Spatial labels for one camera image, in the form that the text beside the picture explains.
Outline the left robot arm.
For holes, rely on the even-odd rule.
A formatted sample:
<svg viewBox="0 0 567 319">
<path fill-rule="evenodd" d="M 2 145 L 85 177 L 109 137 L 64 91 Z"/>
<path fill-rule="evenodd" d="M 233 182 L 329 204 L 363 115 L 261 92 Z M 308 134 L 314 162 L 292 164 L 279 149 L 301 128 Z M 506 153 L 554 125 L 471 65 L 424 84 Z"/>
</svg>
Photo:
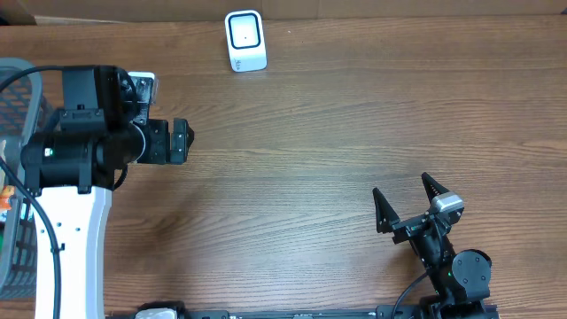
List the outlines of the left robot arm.
<svg viewBox="0 0 567 319">
<path fill-rule="evenodd" d="M 35 317 L 104 317 L 104 241 L 113 192 L 131 164 L 182 165 L 194 132 L 153 120 L 158 80 L 117 66 L 66 66 L 57 122 L 20 161 L 35 210 Z"/>
</svg>

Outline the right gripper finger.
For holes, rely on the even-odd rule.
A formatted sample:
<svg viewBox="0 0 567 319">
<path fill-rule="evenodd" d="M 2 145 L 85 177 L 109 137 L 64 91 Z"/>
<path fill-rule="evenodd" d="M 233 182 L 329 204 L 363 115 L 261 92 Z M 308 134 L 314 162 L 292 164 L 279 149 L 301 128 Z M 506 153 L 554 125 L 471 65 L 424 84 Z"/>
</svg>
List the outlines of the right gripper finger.
<svg viewBox="0 0 567 319">
<path fill-rule="evenodd" d="M 393 226 L 400 221 L 399 216 L 378 188 L 374 188 L 372 194 L 376 209 L 377 232 L 393 232 Z"/>
<path fill-rule="evenodd" d="M 432 204 L 434 199 L 437 197 L 445 198 L 450 192 L 449 189 L 438 183 L 431 175 L 427 172 L 421 174 L 423 187 L 426 191 L 429 203 Z"/>
</svg>

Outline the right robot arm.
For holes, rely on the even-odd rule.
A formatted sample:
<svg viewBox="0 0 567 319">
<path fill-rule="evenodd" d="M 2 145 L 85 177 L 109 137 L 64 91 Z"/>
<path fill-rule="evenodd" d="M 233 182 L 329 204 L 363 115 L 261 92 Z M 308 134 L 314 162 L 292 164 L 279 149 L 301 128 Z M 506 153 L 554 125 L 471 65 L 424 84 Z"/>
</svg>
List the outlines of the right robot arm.
<svg viewBox="0 0 567 319">
<path fill-rule="evenodd" d="M 377 317 L 498 318 L 497 307 L 485 305 L 490 296 L 491 258 L 477 249 L 457 253 L 448 238 L 462 217 L 462 198 L 426 172 L 421 179 L 429 207 L 405 221 L 378 188 L 372 191 L 377 232 L 391 233 L 396 245 L 408 242 L 424 267 L 424 273 L 394 304 L 376 308 Z"/>
</svg>

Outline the orange snack packet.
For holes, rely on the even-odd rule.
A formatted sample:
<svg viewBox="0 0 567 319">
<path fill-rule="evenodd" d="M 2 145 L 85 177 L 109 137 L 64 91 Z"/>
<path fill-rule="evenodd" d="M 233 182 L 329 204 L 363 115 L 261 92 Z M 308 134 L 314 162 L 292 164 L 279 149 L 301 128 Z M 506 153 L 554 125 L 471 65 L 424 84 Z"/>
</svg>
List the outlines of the orange snack packet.
<svg viewBox="0 0 567 319">
<path fill-rule="evenodd" d="M 0 211 L 6 212 L 12 209 L 11 199 L 15 194 L 15 187 L 12 185 L 5 185 L 0 194 Z"/>
</svg>

